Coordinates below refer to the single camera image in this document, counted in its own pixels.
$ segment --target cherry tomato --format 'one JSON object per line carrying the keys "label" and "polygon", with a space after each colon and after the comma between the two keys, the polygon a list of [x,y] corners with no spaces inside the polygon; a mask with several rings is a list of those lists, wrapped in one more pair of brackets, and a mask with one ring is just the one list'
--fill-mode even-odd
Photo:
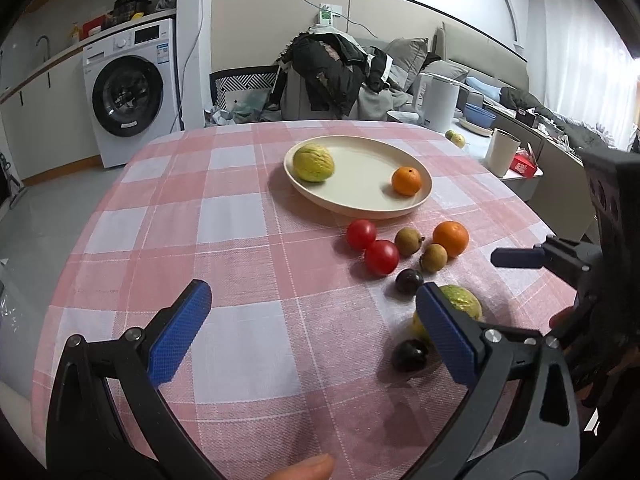
{"label": "cherry tomato", "polygon": [[399,261],[398,248],[389,240],[376,240],[364,252],[367,269],[380,276],[391,274],[396,270]]}
{"label": "cherry tomato", "polygon": [[376,236],[376,225],[369,220],[354,220],[347,228],[347,243],[357,251],[364,251]]}

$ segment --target white curtain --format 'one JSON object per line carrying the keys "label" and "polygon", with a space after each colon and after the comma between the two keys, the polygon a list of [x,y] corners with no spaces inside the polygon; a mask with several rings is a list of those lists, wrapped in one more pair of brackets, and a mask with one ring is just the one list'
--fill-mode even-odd
{"label": "white curtain", "polygon": [[546,81],[540,98],[554,112],[600,124],[616,148],[627,150],[638,86],[628,50],[593,0],[543,3]]}

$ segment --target clothing pile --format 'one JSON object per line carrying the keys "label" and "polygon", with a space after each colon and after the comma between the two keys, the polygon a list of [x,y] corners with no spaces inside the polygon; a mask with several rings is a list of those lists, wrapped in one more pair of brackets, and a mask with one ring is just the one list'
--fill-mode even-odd
{"label": "clothing pile", "polygon": [[568,137],[569,146],[578,153],[578,156],[579,148],[609,147],[606,141],[608,132],[603,128],[593,128],[581,121],[555,114],[545,108],[535,96],[523,90],[505,86],[500,90],[500,104],[509,110],[533,108],[535,113],[547,118]]}
{"label": "clothing pile", "polygon": [[392,62],[379,48],[365,50],[336,28],[313,26],[278,59],[268,107],[280,105],[289,71],[295,70],[305,81],[313,111],[329,111],[337,119],[385,120],[387,111],[410,100],[398,81],[401,69]]}

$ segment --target cabinet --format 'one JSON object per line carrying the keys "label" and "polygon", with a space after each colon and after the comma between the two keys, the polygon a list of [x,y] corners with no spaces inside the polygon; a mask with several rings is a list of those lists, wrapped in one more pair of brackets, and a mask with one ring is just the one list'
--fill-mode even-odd
{"label": "cabinet", "polygon": [[84,91],[82,54],[37,76],[0,112],[21,178],[100,153]]}

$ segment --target white plate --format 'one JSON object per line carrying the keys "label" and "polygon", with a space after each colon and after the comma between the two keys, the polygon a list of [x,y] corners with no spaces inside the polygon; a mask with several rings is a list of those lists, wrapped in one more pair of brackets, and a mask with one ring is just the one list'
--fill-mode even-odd
{"label": "white plate", "polygon": [[458,122],[460,123],[460,126],[462,126],[463,128],[466,128],[470,132],[473,132],[473,133],[478,134],[480,136],[491,137],[494,134],[493,130],[487,130],[486,128],[482,128],[481,126],[478,126],[477,124],[470,123],[464,117],[458,118]]}
{"label": "white plate", "polygon": [[[325,182],[300,179],[293,169],[293,155],[305,144],[325,146],[334,158],[335,173]],[[411,197],[391,187],[391,177],[401,166],[415,168],[422,189]],[[329,211],[372,220],[395,218],[419,208],[431,193],[429,171],[413,156],[386,142],[350,136],[327,136],[305,140],[284,157],[284,170],[303,196]]]}

